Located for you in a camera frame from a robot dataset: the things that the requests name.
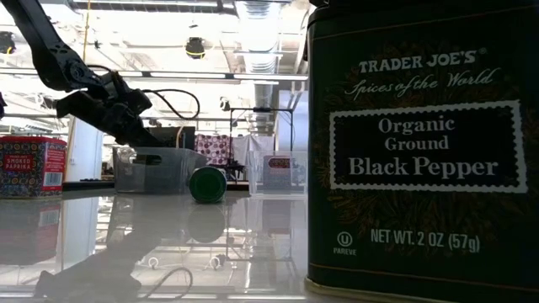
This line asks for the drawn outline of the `red white patterned cloth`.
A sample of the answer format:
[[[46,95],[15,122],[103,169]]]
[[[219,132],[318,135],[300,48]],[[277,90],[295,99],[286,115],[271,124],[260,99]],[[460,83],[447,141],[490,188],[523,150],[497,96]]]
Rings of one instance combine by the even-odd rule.
[[[231,139],[226,135],[202,135],[195,138],[195,150],[207,158],[210,166],[226,166],[230,162]]]

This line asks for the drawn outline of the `overhead frame bar with lights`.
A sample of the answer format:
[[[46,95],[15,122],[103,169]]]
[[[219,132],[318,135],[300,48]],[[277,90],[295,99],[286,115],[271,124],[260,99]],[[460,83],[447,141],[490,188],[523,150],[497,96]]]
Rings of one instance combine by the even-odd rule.
[[[297,74],[234,74],[219,72],[149,72],[149,71],[119,71],[124,81],[135,82],[254,82],[255,84],[278,84],[279,82],[305,82],[308,75]],[[0,67],[2,77],[14,79],[29,78],[43,83],[38,72],[31,68]]]

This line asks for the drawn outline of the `black ceiling device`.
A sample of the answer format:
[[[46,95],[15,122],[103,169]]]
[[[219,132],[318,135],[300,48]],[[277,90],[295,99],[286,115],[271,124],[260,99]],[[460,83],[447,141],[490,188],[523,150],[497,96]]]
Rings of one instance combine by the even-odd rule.
[[[0,31],[0,54],[10,55],[16,50],[13,41],[13,33],[9,31]]]

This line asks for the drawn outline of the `black metal stand frame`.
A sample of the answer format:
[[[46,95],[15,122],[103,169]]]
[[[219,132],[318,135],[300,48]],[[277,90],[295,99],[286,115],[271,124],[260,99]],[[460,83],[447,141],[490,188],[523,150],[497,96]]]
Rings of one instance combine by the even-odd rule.
[[[228,119],[228,122],[229,122],[229,134],[228,134],[228,137],[229,137],[229,157],[227,159],[227,164],[225,165],[225,171],[226,172],[232,172],[234,173],[237,168],[239,167],[238,165],[235,165],[233,162],[234,162],[234,159],[233,159],[233,154],[232,154],[232,130],[234,128],[234,125],[237,123],[237,120],[240,119],[240,117],[242,116],[241,114],[235,118],[233,116],[233,113],[237,110],[241,110],[243,111],[244,113],[245,112],[253,112],[253,113],[258,113],[258,114],[267,114],[267,113],[280,113],[280,112],[286,112],[289,114],[290,116],[290,122],[289,122],[289,125],[290,125],[290,128],[291,128],[291,133],[290,133],[290,152],[293,151],[293,146],[294,146],[294,138],[295,138],[295,125],[294,125],[294,110],[293,109],[273,109],[271,107],[253,107],[253,108],[230,108],[230,116],[229,116],[229,119]]]

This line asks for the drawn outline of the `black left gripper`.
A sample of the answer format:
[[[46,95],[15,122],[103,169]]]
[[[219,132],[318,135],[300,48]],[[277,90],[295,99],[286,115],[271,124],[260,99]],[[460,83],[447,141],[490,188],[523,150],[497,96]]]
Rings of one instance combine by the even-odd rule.
[[[68,114],[111,135],[120,144],[164,147],[143,125],[140,114],[152,107],[141,89],[132,89],[117,72],[104,76],[102,87],[71,93],[56,101],[56,116]]]

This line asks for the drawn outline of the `left clear bin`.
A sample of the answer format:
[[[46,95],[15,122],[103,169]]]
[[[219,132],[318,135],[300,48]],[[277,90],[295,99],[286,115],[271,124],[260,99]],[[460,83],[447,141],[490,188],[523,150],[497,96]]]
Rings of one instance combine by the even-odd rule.
[[[172,147],[114,147],[115,190],[131,194],[184,194],[194,171],[207,164],[196,151]]]

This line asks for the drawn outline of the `black monitor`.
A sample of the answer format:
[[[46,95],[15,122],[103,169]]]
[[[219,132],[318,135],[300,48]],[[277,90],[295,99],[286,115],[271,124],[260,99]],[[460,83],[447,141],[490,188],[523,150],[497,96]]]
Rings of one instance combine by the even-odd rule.
[[[195,149],[195,127],[150,127],[150,133],[166,147]]]

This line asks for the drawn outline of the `green lidded spice jar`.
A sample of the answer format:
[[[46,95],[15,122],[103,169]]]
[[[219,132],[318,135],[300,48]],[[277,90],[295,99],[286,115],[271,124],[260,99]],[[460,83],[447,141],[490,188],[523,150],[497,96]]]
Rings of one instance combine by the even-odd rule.
[[[197,168],[189,179],[189,191],[198,204],[217,204],[224,199],[227,180],[215,167]]]

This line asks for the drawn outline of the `black pepper spice tin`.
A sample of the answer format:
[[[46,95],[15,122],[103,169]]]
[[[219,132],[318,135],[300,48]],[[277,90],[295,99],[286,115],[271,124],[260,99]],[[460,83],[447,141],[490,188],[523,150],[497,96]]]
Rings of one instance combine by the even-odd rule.
[[[539,303],[539,0],[326,0],[307,54],[308,280]]]

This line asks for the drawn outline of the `silver ventilation duct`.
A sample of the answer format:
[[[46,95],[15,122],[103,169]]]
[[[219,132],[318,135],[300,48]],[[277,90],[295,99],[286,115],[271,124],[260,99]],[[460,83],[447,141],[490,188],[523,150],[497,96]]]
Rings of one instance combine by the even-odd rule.
[[[237,0],[235,2],[239,17],[240,43],[246,73],[267,76],[277,71],[279,42],[278,23],[281,4],[267,1]],[[254,84],[253,108],[272,108],[274,85],[270,80],[261,80],[263,84]],[[250,114],[250,130],[253,132],[273,131],[275,114],[273,112]]]

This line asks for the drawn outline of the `black aluminium table frame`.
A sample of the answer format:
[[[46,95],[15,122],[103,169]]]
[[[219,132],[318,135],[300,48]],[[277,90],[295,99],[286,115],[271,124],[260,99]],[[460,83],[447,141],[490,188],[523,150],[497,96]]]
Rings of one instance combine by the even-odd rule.
[[[62,185],[62,191],[78,191],[78,190],[94,190],[94,189],[113,189],[115,183],[113,181],[103,181],[103,180],[90,180],[90,181],[73,181],[65,182]],[[228,182],[227,183],[228,191],[249,191],[248,182]]]

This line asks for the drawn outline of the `white column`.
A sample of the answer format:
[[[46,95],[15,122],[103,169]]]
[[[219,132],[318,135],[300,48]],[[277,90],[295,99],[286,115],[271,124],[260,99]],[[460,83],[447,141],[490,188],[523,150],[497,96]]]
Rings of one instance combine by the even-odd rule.
[[[100,179],[104,133],[88,123],[71,117],[64,180]]]

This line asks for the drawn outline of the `clear plastic bin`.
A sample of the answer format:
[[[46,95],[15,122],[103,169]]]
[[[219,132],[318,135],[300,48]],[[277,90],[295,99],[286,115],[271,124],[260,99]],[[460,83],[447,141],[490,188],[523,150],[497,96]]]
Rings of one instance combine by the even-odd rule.
[[[292,187],[289,191],[263,190],[263,165],[265,156],[284,156],[292,160]],[[305,151],[251,151],[248,162],[249,193],[253,196],[292,196],[307,195],[307,153]]]

